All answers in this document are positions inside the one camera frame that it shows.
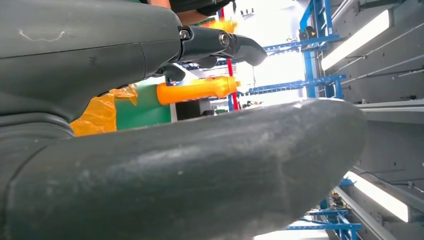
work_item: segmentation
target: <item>red pole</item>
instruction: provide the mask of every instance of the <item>red pole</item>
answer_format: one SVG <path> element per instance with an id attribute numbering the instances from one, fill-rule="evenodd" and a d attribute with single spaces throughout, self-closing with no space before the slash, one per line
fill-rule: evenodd
<path id="1" fill-rule="evenodd" d="M 221 20 L 224 20 L 224 8 L 221 8 Z M 233 76 L 233 62 L 231 61 L 231 59 L 227 59 L 226 63 L 228 65 L 228 74 L 230 77 Z M 231 97 L 232 97 L 232 105 L 234 108 L 234 111 L 238 111 L 239 110 L 239 102 L 237 101 L 237 93 L 233 92 L 231 93 Z"/>

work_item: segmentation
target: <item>yellow plastic wrap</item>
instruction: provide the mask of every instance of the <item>yellow plastic wrap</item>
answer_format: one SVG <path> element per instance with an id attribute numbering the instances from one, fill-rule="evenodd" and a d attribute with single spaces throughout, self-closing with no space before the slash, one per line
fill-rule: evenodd
<path id="1" fill-rule="evenodd" d="M 115 100 L 130 100 L 137 104 L 135 85 L 112 89 L 108 94 L 93 97 L 80 118 L 70 124 L 76 136 L 115 132 L 117 110 Z"/>

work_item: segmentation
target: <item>green panel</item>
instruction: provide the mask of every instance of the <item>green panel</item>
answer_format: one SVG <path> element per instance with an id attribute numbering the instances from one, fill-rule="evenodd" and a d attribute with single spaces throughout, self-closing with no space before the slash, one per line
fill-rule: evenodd
<path id="1" fill-rule="evenodd" d="M 156 95 L 156 85 L 163 81 L 164 78 L 160 77 L 137 83 L 137 106 L 128 100 L 116 101 L 116 127 L 118 130 L 171 122 L 170 106 L 162 106 Z"/>

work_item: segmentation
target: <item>metal shelf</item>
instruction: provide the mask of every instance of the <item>metal shelf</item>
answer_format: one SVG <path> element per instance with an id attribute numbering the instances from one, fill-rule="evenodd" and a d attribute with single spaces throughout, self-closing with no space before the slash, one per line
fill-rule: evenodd
<path id="1" fill-rule="evenodd" d="M 357 104 L 369 121 L 424 124 L 424 99 Z"/>
<path id="2" fill-rule="evenodd" d="M 277 45 L 265 46 L 263 49 L 269 53 L 269 52 L 275 52 L 275 51 L 281 50 L 282 48 L 305 47 L 311 44 L 337 41 L 339 39 L 340 39 L 340 35 L 332 34 L 328 36 L 320 36 L 320 37 L 301 40 L 301 41 L 292 41 L 292 42 L 285 42 L 285 43 L 277 44 Z"/>
<path id="3" fill-rule="evenodd" d="M 340 39 L 339 35 L 333 34 L 333 22 L 331 15 L 330 0 L 311 0 L 309 2 L 300 20 L 300 29 L 304 30 L 307 26 L 313 26 L 316 29 L 317 38 L 323 40 L 322 42 L 320 42 L 320 45 L 324 45 L 326 42 L 329 41 L 325 41 L 325 38 L 331 38 L 331 41 L 337 41 Z M 304 52 L 303 59 L 305 65 L 305 79 L 309 80 L 317 78 L 318 75 L 314 72 L 314 58 L 312 57 L 311 53 Z M 316 97 L 315 87 L 311 86 L 308 87 L 306 90 L 308 97 Z"/>
<path id="4" fill-rule="evenodd" d="M 333 230 L 341 240 L 357 240 L 357 230 L 360 230 L 362 225 L 350 223 L 345 217 L 348 213 L 346 209 L 309 211 L 306 216 L 313 216 L 313 220 L 301 218 L 300 221 L 314 225 L 289 225 L 282 230 Z"/>
<path id="5" fill-rule="evenodd" d="M 352 198 L 350 198 L 340 187 L 335 187 L 334 191 L 343 199 L 346 204 L 352 208 L 353 213 L 365 224 L 379 240 L 396 240 L 396 238 L 387 231 L 380 223 L 360 207 Z"/>
<path id="6" fill-rule="evenodd" d="M 298 80 L 298 81 L 292 81 L 292 82 L 286 82 L 286 83 L 279 83 L 279 84 L 273 84 L 273 85 L 266 85 L 266 86 L 258 86 L 254 88 L 250 88 L 249 92 L 241 93 L 241 96 L 249 96 L 249 95 L 258 95 L 258 94 L 267 94 L 267 93 L 275 93 L 280 91 L 287 91 L 287 90 L 295 90 L 295 89 L 301 89 L 301 88 L 310 88 L 310 87 L 316 87 L 316 86 L 329 86 L 329 89 L 333 90 L 332 85 L 335 85 L 335 93 L 334 90 L 326 91 L 326 97 L 327 98 L 338 98 L 341 99 L 342 96 L 342 88 L 340 85 L 341 79 L 345 79 L 346 75 L 330 75 L 330 76 L 324 76 L 319 77 L 315 79 L 310 80 Z"/>

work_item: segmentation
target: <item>person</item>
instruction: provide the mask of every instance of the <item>person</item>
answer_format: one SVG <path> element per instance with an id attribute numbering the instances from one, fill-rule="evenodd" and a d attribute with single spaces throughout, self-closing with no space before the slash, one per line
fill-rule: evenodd
<path id="1" fill-rule="evenodd" d="M 235 0 L 139 0 L 142 4 L 173 10 L 183 25 L 200 23 Z"/>

